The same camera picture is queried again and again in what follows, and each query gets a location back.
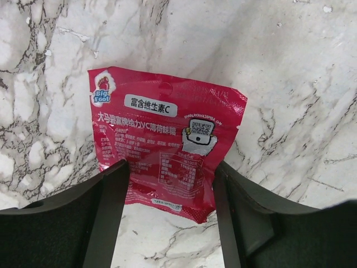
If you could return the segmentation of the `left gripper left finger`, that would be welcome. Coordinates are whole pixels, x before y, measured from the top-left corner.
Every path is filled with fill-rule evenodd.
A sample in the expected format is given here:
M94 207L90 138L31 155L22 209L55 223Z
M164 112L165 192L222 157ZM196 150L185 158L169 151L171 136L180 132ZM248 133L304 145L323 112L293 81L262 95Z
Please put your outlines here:
M129 183L121 160L24 208L1 211L1 267L110 267Z

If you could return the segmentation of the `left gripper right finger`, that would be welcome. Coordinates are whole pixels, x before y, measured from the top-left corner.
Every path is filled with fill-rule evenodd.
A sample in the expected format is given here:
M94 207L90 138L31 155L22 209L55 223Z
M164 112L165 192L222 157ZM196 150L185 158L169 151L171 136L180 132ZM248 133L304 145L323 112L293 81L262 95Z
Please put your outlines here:
M356 201L317 209L283 198L227 163L214 198L225 267L355 267Z

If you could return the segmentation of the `pink snack packet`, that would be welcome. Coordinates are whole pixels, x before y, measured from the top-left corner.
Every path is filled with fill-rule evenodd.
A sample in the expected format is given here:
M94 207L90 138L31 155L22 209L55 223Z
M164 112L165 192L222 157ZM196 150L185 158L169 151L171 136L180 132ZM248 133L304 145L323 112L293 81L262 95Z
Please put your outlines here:
M247 98L236 89L111 66L88 71L99 167L125 160L126 204L196 223L215 210L215 169L237 136Z

